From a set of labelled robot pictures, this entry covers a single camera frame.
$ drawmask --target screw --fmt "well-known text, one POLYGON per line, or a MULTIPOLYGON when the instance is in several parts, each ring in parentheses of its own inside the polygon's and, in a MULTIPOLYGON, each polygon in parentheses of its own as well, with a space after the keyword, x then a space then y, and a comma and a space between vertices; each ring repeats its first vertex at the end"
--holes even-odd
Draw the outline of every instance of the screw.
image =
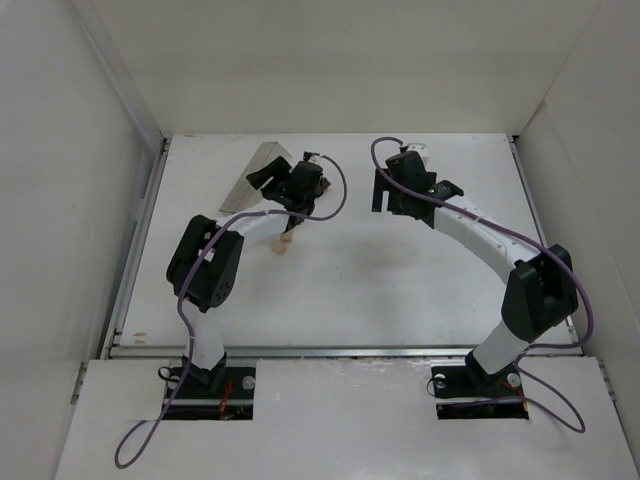
POLYGON ((442 373, 438 373, 433 377, 433 386, 436 387, 437 389, 442 389, 444 387, 447 386, 447 377, 442 374, 442 373))
POLYGON ((518 375, 517 373, 510 373, 509 375, 507 375, 507 382, 509 383, 509 385, 515 388, 518 388, 520 385, 522 385, 520 375, 518 375))
POLYGON ((245 390, 253 390, 256 386, 256 379, 250 375, 247 375, 242 379, 242 388, 245 390))
POLYGON ((169 380, 167 381, 167 387, 173 390, 174 388, 176 388, 176 385, 178 385, 179 381, 180 381, 180 377, 178 377, 177 375, 172 375, 171 377, 169 377, 169 380))

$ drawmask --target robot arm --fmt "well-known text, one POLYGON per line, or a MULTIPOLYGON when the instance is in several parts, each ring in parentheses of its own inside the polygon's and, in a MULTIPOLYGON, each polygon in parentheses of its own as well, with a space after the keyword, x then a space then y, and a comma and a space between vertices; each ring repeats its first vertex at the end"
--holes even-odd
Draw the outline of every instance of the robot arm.
MULTIPOLYGON (((316 198, 330 185, 322 168, 310 161, 314 155, 305 153, 304 159, 293 168, 284 158, 278 157, 262 170, 248 175, 247 180, 262 192, 264 199, 239 214, 283 210, 284 207, 293 213, 311 215, 316 198)), ((191 219, 167 269, 167 280, 173 285, 176 296, 205 245, 227 220, 225 217, 211 220, 203 215, 191 219)), ((222 234, 211 254, 198 267, 189 284, 184 309, 196 338, 189 373, 201 384, 212 383, 217 371, 224 368, 220 321, 213 318, 210 310, 229 297, 243 248, 287 232, 302 222, 300 216, 281 214, 240 218, 222 234)))
MULTIPOLYGON (((436 181, 425 169, 420 148, 409 145, 386 161, 386 173, 401 185, 492 220, 448 181, 436 181)), ((465 378, 481 387, 500 379, 514 360, 548 329, 558 325, 578 307, 575 287, 567 275, 544 255, 518 239, 497 232, 458 212, 416 199, 390 185, 376 172, 372 210, 382 210, 388 192, 387 210, 411 216, 432 229, 457 240, 484 261, 506 284, 502 319, 487 339, 466 358, 465 378)), ((551 251, 571 267, 566 250, 551 251)))

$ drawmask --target small wooden block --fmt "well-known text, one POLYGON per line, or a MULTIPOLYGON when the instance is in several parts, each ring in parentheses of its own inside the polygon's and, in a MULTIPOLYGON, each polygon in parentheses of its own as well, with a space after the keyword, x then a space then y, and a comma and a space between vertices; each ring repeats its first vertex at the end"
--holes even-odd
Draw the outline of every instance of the small wooden block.
POLYGON ((280 234, 280 241, 284 243, 291 243, 293 241, 293 230, 280 234))
POLYGON ((278 255, 284 255, 287 251, 287 248, 289 248, 289 246, 281 241, 273 242, 271 244, 271 250, 273 250, 278 255))

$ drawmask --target white floor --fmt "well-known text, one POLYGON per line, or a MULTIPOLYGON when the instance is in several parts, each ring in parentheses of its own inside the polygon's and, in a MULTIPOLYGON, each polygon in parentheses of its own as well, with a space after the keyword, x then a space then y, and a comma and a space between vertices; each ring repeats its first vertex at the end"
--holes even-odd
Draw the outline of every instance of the white floor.
MULTIPOLYGON (((424 142, 428 167, 498 221, 536 236, 505 135, 399 134, 424 142)), ((504 285, 480 260, 425 224, 372 213, 372 134, 178 135, 163 174, 120 344, 182 346, 184 327, 165 279, 189 220, 218 208, 258 146, 278 141, 294 157, 325 153, 344 168, 349 199, 334 220, 305 222, 284 256, 269 242, 243 252, 235 289, 214 311, 228 346, 472 346, 500 319, 504 285)), ((393 145, 380 147, 384 160, 393 145)), ((342 196, 337 173, 317 213, 342 196)), ((549 342, 569 342, 564 325, 549 342)))
MULTIPOLYGON (((596 360, 567 357, 523 366, 574 402, 584 435, 534 407, 529 421, 437 420, 426 360, 272 360, 258 364, 253 421, 165 421, 140 460, 119 471, 122 436, 160 410, 163 364, 90 363, 57 480, 638 479, 596 360)), ((523 381, 528 395, 575 422, 552 393, 523 381)))

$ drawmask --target red wire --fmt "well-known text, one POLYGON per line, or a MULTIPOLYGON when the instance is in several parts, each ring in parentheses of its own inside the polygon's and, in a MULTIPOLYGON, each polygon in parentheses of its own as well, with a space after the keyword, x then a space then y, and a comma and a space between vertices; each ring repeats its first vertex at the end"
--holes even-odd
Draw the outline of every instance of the red wire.
POLYGON ((522 390, 520 390, 518 387, 514 387, 513 385, 508 384, 507 382, 505 382, 504 380, 500 380, 500 383, 502 385, 504 385, 507 388, 510 388, 511 390, 513 390, 514 392, 516 392, 518 395, 520 395, 521 397, 524 396, 524 393, 522 392, 522 390))
POLYGON ((229 400, 229 395, 231 395, 231 390, 233 389, 233 385, 231 380, 224 384, 224 397, 220 400, 220 405, 218 408, 220 409, 220 420, 224 416, 224 411, 227 409, 227 400, 229 400))

